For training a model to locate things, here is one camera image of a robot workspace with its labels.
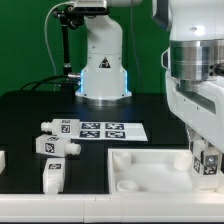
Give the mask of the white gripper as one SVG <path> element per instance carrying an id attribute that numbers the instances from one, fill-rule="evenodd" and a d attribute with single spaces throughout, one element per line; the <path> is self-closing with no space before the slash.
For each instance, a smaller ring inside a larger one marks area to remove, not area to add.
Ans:
<path id="1" fill-rule="evenodd" d="M 224 39 L 171 41 L 161 63 L 169 108 L 188 125 L 189 150 L 196 132 L 224 152 Z"/>

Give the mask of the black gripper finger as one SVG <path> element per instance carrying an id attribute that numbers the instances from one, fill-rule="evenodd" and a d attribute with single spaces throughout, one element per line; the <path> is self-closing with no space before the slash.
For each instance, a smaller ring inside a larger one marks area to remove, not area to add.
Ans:
<path id="1" fill-rule="evenodd" d="M 217 167 L 221 165 L 222 153 L 209 141 L 205 141 L 204 165 L 206 167 Z"/>

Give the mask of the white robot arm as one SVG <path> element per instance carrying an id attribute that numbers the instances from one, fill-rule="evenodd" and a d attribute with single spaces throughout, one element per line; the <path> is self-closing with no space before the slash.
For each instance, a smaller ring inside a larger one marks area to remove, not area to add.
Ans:
<path id="1" fill-rule="evenodd" d="M 129 97 L 122 67 L 122 29 L 112 7 L 143 0 L 78 0 L 85 17 L 87 64 L 76 95 L 90 101 Z M 153 19 L 170 32 L 161 56 L 172 113 L 186 125 L 193 164 L 216 168 L 224 156 L 224 0 L 152 0 Z"/>

